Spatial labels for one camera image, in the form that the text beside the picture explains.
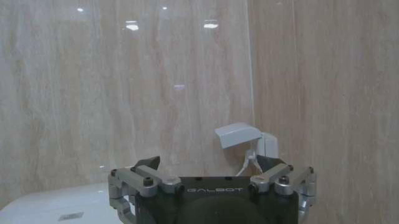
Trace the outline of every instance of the robotic hand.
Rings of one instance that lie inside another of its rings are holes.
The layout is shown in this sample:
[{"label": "robotic hand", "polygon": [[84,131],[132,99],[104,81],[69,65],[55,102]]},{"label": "robotic hand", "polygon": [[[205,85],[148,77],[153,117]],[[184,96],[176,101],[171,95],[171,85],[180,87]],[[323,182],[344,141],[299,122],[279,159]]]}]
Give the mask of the robotic hand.
[{"label": "robotic hand", "polygon": [[263,173],[235,177],[164,176],[159,157],[141,160],[111,171],[109,205],[124,224],[302,223],[315,203],[314,169],[256,160]]}]

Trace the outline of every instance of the wood grain pattern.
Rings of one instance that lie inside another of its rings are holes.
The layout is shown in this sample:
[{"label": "wood grain pattern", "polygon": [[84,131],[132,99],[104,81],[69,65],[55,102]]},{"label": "wood grain pattern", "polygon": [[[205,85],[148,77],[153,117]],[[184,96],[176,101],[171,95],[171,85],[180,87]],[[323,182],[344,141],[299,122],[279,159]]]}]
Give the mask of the wood grain pattern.
[{"label": "wood grain pattern", "polygon": [[256,125],[319,174],[307,223],[399,222],[399,2],[248,2]]},{"label": "wood grain pattern", "polygon": [[0,0],[0,207],[153,155],[238,172],[214,129],[252,123],[247,30],[244,0]]}]

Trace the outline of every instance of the white plastic part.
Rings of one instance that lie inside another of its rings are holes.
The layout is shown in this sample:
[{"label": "white plastic part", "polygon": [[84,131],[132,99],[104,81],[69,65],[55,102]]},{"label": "white plastic part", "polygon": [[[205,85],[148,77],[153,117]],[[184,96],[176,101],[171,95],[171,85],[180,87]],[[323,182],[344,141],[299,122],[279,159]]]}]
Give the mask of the white plastic part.
[{"label": "white plastic part", "polygon": [[262,132],[259,129],[246,123],[235,123],[216,128],[215,133],[220,138],[223,148],[228,148],[240,143],[262,138]]},{"label": "white plastic part", "polygon": [[240,143],[256,140],[255,142],[251,142],[251,149],[248,149],[246,152],[246,160],[238,176],[242,175],[250,163],[254,163],[254,165],[262,172],[262,168],[256,160],[256,155],[279,158],[279,146],[276,137],[268,133],[260,132],[258,128],[250,126],[248,124],[235,123],[227,125],[215,129],[215,133],[220,138],[223,149]]},{"label": "white plastic part", "polygon": [[270,133],[262,132],[262,138],[256,143],[256,154],[271,158],[279,158],[278,139]]}]

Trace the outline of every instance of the bolt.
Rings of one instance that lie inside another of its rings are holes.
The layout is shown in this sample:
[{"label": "bolt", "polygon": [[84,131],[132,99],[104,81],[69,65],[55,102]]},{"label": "bolt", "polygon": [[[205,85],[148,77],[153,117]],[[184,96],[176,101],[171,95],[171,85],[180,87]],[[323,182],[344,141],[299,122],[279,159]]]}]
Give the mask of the bolt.
[{"label": "bolt", "polygon": [[176,181],[176,178],[169,178],[169,179],[167,179],[167,182],[173,182],[173,181]]},{"label": "bolt", "polygon": [[260,177],[260,176],[256,176],[255,179],[256,179],[258,181],[264,181],[264,178]]},{"label": "bolt", "polygon": [[116,174],[116,169],[111,170],[111,176],[115,176]]},{"label": "bolt", "polygon": [[153,179],[151,177],[145,177],[143,180],[144,187],[149,187],[153,185]]},{"label": "bolt", "polygon": [[279,183],[282,183],[282,184],[288,184],[288,183],[290,183],[290,178],[288,178],[288,176],[282,176],[282,177],[279,178]]}]

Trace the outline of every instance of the silver metal bracket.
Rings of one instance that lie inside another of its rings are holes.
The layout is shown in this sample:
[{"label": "silver metal bracket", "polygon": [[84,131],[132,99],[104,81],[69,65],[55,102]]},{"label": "silver metal bracket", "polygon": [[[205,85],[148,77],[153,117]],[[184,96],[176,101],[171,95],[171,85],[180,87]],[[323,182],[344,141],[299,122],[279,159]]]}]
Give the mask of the silver metal bracket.
[{"label": "silver metal bracket", "polygon": [[275,192],[288,196],[294,191],[299,195],[299,223],[308,214],[310,207],[316,202],[316,173],[314,168],[294,170],[291,165],[279,164],[263,174],[251,177],[251,187],[256,193],[266,193],[275,184]]},{"label": "silver metal bracket", "polygon": [[109,205],[117,210],[123,223],[136,224],[129,203],[135,204],[135,196],[152,197],[157,194],[159,186],[168,194],[176,194],[183,189],[179,177],[164,176],[145,165],[135,169],[116,169],[108,175]]},{"label": "silver metal bracket", "polygon": [[258,193],[268,192],[270,184],[274,183],[280,176],[288,174],[290,171],[291,166],[280,163],[263,174],[252,176],[250,181],[251,185],[255,186]]}]

